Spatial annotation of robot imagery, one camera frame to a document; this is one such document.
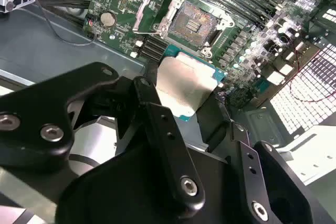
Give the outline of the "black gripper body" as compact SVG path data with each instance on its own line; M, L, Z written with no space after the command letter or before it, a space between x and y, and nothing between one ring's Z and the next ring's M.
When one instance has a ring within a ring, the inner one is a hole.
M178 217L161 166L140 144L75 179L59 200L57 223L252 223L229 165L194 149L189 153L206 199L194 217Z

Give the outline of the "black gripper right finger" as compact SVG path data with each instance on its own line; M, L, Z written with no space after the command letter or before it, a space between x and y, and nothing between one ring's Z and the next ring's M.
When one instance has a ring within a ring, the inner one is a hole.
M196 161L208 222L313 223L310 193L266 142L254 146L211 94L196 112L206 149Z

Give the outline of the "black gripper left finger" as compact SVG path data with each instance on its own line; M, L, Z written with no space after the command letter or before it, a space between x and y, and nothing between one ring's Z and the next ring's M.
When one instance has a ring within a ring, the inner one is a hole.
M196 213L204 206L199 175L154 85L144 77L121 77L99 62L1 98L1 165L60 169L68 161L75 130L99 116L116 119L118 137L127 145L121 154L149 146L178 213Z

